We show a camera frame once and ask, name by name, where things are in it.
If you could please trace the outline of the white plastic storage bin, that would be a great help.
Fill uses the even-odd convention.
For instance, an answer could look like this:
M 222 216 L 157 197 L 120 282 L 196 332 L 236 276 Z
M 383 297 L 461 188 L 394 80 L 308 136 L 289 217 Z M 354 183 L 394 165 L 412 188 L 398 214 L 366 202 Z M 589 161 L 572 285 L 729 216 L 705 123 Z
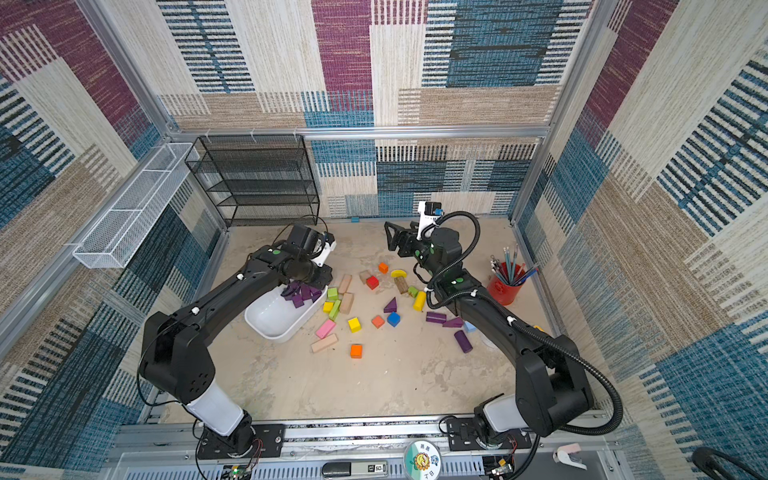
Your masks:
M 275 287 L 245 309 L 245 322 L 265 339 L 285 343 L 321 309 L 327 290 L 325 287 L 316 300 L 295 307 L 281 296 L 283 287 Z

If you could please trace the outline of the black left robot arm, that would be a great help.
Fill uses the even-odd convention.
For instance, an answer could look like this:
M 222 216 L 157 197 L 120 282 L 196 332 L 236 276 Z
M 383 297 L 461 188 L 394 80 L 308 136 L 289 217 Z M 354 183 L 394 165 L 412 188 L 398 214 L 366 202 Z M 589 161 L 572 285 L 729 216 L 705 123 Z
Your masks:
M 217 385 L 208 347 L 253 302 L 296 283 L 323 289 L 332 280 L 325 264 L 335 237 L 292 224 L 288 237 L 250 253 L 243 266 L 209 293 L 172 314 L 145 322 L 137 375 L 171 395 L 205 426 L 222 453 L 242 457 L 255 441 L 251 416 Z

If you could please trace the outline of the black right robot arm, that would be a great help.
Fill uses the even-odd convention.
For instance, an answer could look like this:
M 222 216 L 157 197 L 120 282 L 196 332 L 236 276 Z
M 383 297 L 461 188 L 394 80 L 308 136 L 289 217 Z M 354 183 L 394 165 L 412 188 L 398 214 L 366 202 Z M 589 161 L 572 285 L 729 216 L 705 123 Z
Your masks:
M 515 392 L 494 397 L 475 409 L 474 428 L 485 446 L 500 443 L 510 430 L 524 429 L 546 437 L 557 430 L 584 436 L 615 431 L 624 417 L 618 390 L 606 375 L 581 357 L 567 336 L 553 337 L 526 323 L 496 301 L 464 267 L 481 238 L 477 217 L 466 211 L 422 215 L 408 227 L 384 225 L 387 247 L 412 257 L 430 273 L 424 293 L 432 309 L 447 308 L 482 332 L 512 363 Z M 613 410 L 603 425 L 583 427 L 574 421 L 594 405 L 590 385 L 596 380 Z

